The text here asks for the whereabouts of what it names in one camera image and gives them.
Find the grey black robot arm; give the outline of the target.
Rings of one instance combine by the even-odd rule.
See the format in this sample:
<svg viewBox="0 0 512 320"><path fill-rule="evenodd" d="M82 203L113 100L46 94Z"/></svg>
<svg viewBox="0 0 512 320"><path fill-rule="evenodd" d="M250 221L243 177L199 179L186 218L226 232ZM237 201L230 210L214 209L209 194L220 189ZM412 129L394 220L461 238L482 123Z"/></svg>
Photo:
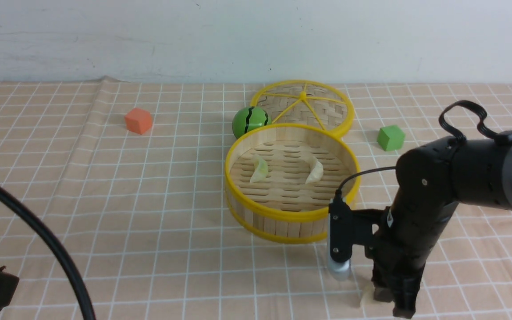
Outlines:
<svg viewBox="0 0 512 320"><path fill-rule="evenodd" d="M393 316L416 311L425 263L460 203L512 211L512 138L456 142L451 136L413 148L393 167L399 189L385 209L351 209L339 187L329 203L329 273L345 281L353 246L373 261L374 299Z"/></svg>

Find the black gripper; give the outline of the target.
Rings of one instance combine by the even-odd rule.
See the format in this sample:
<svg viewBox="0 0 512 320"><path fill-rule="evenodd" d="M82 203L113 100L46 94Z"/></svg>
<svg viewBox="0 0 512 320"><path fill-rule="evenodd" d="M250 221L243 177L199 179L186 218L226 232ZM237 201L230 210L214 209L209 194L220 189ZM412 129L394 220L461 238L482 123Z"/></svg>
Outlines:
<svg viewBox="0 0 512 320"><path fill-rule="evenodd" d="M351 209L344 202L330 203L332 258L342 263L351 259L354 245L362 246L373 262L375 300L393 302L394 317L411 319L424 267L414 265L414 250L399 239L398 227L391 207Z"/></svg>

